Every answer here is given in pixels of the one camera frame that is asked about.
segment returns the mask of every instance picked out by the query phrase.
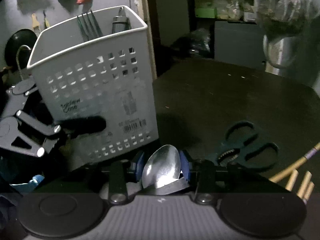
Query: basket rim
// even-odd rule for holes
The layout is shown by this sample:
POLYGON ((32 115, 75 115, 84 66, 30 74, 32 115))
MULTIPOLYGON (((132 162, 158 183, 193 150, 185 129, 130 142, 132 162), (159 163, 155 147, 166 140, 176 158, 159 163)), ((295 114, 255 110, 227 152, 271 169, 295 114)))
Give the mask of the basket rim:
POLYGON ((55 26, 57 26, 57 25, 63 24, 63 23, 65 23, 65 22, 67 22, 67 21, 70 21, 70 20, 73 20, 73 19, 76 19, 76 18, 77 18, 76 16, 75 16, 75 17, 72 17, 72 18, 67 19, 67 20, 65 20, 65 21, 59 22, 59 23, 57 23, 57 24, 55 24, 55 25, 53 25, 53 26, 50 26, 49 28, 45 29, 44 31, 42 31, 42 32, 40 33, 40 35, 39 35, 39 37, 38 37, 35 45, 33 46, 32 51, 31 51, 31 54, 30 54, 30 57, 29 57, 29 60, 28 60, 28 64, 27 64, 27 69, 32 69, 32 68, 34 68, 34 67, 36 67, 36 66, 44 63, 45 61, 51 60, 51 59, 53 59, 53 58, 55 58, 55 57, 58 57, 58 56, 60 56, 60 55, 62 55, 62 54, 65 54, 65 53, 67 53, 67 52, 70 52, 70 51, 72 51, 72 50, 85 47, 85 46, 87 46, 87 45, 90 45, 91 43, 95 43, 95 42, 98 42, 98 41, 106 40, 106 39, 113 38, 113 37, 117 37, 117 36, 126 35, 126 34, 129 34, 129 33, 135 33, 135 32, 139 32, 139 31, 143 31, 143 30, 146 30, 146 29, 148 28, 148 25, 147 25, 131 8, 129 8, 129 7, 126 6, 126 5, 119 5, 119 6, 114 6, 114 7, 103 8, 103 9, 99 9, 99 10, 93 11, 93 13, 99 12, 99 11, 108 10, 108 9, 113 9, 113 8, 120 8, 120 7, 126 7, 129 11, 131 11, 132 14, 133 14, 133 15, 139 20, 139 22, 143 25, 143 27, 135 28, 135 29, 131 29, 131 30, 119 32, 119 33, 113 33, 113 34, 105 35, 105 36, 103 36, 103 37, 96 38, 96 39, 93 39, 93 40, 90 40, 90 41, 85 41, 85 42, 83 42, 83 43, 81 43, 81 44, 78 44, 78 45, 69 47, 69 48, 64 49, 64 50, 61 50, 61 51, 59 51, 59 52, 56 52, 56 53, 54 53, 54 54, 52 54, 52 55, 50 55, 50 56, 48 56, 48 57, 45 57, 45 58, 43 58, 43 59, 41 59, 41 60, 33 63, 32 65, 30 65, 30 62, 31 62, 32 57, 33 57, 33 53, 34 53, 34 51, 35 51, 35 48, 37 47, 37 43, 38 43, 38 41, 40 40, 40 37, 41 37, 42 33, 45 32, 45 31, 47 31, 47 30, 49 30, 49 29, 51 29, 51 28, 53 28, 53 27, 55 27, 55 26))

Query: table surface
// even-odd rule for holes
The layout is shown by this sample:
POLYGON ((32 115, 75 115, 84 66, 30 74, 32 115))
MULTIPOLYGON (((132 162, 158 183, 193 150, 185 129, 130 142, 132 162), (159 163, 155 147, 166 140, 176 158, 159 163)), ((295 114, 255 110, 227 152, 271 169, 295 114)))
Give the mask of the table surface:
MULTIPOLYGON (((205 158, 233 123, 248 120, 280 148, 278 163, 262 173, 270 177, 298 160, 320 141, 320 99, 312 88, 270 73, 216 62, 188 59, 154 81, 161 144, 205 158)), ((320 191, 320 154, 299 169, 320 191)), ((285 185, 287 179, 279 184, 285 185)))

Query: white logo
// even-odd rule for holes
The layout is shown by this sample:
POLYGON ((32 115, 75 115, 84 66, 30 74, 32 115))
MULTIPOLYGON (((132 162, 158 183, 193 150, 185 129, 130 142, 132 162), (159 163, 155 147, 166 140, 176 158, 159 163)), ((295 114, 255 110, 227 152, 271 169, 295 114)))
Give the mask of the white logo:
POLYGON ((163 201, 167 201, 167 200, 163 197, 158 199, 158 202, 160 202, 160 203, 162 203, 163 201))

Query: light blue object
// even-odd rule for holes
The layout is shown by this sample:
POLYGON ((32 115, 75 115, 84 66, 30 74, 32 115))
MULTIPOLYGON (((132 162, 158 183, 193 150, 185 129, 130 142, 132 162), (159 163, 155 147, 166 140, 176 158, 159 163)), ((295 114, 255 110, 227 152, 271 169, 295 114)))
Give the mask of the light blue object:
POLYGON ((32 192, 43 179, 44 179, 44 176, 36 175, 36 176, 33 176, 32 180, 30 180, 28 183, 10 184, 10 186, 13 187, 15 190, 17 190, 22 195, 25 195, 27 193, 32 192))

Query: gray ribbed panel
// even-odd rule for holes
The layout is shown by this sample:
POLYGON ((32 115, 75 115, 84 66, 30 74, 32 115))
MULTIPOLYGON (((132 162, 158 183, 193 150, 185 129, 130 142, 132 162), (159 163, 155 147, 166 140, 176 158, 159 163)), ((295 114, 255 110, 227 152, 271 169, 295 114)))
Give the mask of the gray ribbed panel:
MULTIPOLYGON (((36 240, 27 237, 25 240, 36 240)), ((254 240, 229 228, 214 208, 193 203, 189 196, 136 196, 112 207, 90 232, 72 240, 254 240)), ((282 240, 297 240, 295 236, 282 240)))

